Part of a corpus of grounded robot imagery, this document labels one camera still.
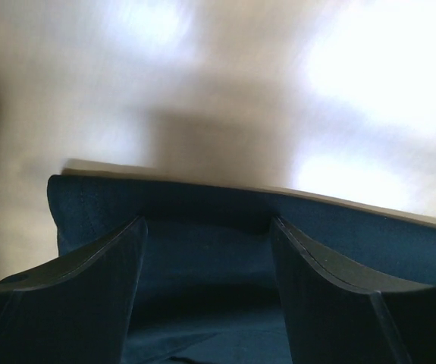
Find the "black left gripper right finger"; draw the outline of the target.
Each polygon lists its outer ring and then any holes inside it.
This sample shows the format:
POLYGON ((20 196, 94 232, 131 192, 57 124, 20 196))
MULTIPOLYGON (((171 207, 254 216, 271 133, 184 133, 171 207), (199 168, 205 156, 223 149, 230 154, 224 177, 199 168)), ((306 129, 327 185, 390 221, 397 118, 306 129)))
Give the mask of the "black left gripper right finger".
POLYGON ((282 218, 271 234, 295 363, 436 363, 436 285, 364 266, 282 218))

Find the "black floral print t-shirt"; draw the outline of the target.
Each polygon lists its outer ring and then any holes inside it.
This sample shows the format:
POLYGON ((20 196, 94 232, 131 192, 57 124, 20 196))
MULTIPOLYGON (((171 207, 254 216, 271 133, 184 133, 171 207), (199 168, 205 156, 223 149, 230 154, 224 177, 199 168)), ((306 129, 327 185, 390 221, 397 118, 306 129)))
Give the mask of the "black floral print t-shirt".
POLYGON ((436 285, 436 228, 273 193, 55 175, 65 255, 143 218, 146 251, 126 363, 295 363, 271 247, 275 218, 376 271, 436 285))

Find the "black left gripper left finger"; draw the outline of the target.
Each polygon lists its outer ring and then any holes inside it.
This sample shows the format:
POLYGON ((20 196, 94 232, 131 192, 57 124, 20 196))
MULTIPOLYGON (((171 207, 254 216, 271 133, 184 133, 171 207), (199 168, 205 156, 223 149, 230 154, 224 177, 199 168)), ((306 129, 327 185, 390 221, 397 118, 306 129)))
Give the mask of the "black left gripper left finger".
POLYGON ((0 281, 0 363, 119 363, 146 237, 136 218, 0 281))

